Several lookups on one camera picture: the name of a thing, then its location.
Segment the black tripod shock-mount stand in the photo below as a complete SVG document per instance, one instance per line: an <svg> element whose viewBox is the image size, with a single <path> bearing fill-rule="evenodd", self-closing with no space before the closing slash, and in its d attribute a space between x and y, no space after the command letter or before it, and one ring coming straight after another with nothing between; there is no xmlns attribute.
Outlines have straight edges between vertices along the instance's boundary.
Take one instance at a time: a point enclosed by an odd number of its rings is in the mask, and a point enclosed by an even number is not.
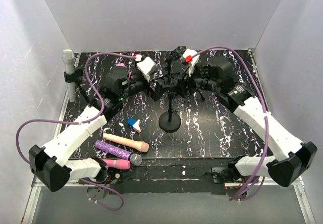
<svg viewBox="0 0 323 224"><path fill-rule="evenodd" d="M163 59L164 64L160 63L157 66L157 72L154 74L152 81L167 79L168 76L178 73L178 64L185 50L185 46L178 46L173 51L167 52Z"/></svg>

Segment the beige microphone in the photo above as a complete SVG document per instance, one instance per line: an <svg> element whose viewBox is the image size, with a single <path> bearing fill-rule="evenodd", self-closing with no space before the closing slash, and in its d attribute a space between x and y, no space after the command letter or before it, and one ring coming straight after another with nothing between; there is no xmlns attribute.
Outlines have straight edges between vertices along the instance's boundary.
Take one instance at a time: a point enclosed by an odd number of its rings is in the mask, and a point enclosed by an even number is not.
<svg viewBox="0 0 323 224"><path fill-rule="evenodd" d="M120 136L108 134L108 133L104 133L103 138L108 141L112 141L118 144L122 144L124 146L134 148L140 152L148 152L149 150L149 144L144 141L135 141L132 139L128 139L128 138L124 138L124 137L120 137Z"/></svg>

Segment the purple glitter microphone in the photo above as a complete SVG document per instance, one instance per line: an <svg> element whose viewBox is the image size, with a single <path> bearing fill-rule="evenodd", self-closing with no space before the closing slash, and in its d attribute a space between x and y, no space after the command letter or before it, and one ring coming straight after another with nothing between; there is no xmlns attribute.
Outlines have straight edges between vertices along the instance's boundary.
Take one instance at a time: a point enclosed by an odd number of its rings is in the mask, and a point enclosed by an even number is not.
<svg viewBox="0 0 323 224"><path fill-rule="evenodd" d="M96 143L94 144L94 147L106 153L112 154L116 157L119 157L121 159L128 160L133 165L139 166L142 163L141 155L132 153L130 151L126 151L114 145L111 145L102 141L96 141Z"/></svg>

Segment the pink plastic microphone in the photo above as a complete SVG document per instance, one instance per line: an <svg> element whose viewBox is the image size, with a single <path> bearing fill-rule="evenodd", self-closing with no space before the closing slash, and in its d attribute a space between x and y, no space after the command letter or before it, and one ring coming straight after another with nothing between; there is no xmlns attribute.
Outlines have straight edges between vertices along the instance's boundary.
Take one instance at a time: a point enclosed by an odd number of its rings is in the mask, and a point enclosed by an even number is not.
<svg viewBox="0 0 323 224"><path fill-rule="evenodd" d="M104 163L111 168L128 170L131 166L130 161L125 159L103 159Z"/></svg>

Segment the black tripod microphone stand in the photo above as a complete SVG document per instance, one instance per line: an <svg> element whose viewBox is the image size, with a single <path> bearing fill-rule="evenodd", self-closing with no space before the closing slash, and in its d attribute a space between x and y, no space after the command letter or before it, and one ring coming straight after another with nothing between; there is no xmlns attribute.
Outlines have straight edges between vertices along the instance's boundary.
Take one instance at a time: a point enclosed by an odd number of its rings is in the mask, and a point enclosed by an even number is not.
<svg viewBox="0 0 323 224"><path fill-rule="evenodd" d="M196 94L200 95L200 98L202 101L205 101L205 97L202 95L202 92L200 89L189 89L189 94L192 96L196 96Z"/></svg>

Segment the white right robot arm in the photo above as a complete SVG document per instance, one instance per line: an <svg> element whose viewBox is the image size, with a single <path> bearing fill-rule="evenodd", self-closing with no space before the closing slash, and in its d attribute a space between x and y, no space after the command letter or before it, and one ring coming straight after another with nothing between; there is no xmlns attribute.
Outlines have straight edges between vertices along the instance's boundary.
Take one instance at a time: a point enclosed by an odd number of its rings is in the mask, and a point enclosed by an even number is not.
<svg viewBox="0 0 323 224"><path fill-rule="evenodd" d="M198 57L189 55L180 61L188 66L184 86L215 93L219 103L243 120L264 141L264 149L272 152L271 156L240 156L230 162L227 172L233 182L260 176L288 187L311 166L316 145L286 130L246 84L235 80L228 60L217 57L198 66Z"/></svg>

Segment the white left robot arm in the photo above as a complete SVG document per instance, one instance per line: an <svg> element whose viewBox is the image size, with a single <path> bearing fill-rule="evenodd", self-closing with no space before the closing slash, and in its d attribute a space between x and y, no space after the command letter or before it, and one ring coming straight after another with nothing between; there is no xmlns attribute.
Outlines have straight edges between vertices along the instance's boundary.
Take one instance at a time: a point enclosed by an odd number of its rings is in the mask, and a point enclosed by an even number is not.
<svg viewBox="0 0 323 224"><path fill-rule="evenodd" d="M125 97L148 89L148 82L139 70L135 70L135 76L130 79L124 67L113 68L104 82L99 90L104 105L102 113L99 112L99 99L94 98L77 118L80 124L67 126L42 147L34 145L29 150L32 173L52 192L71 180L88 178L101 184L107 179L108 166L103 160L97 157L83 160L69 158L88 137L123 108Z"/></svg>

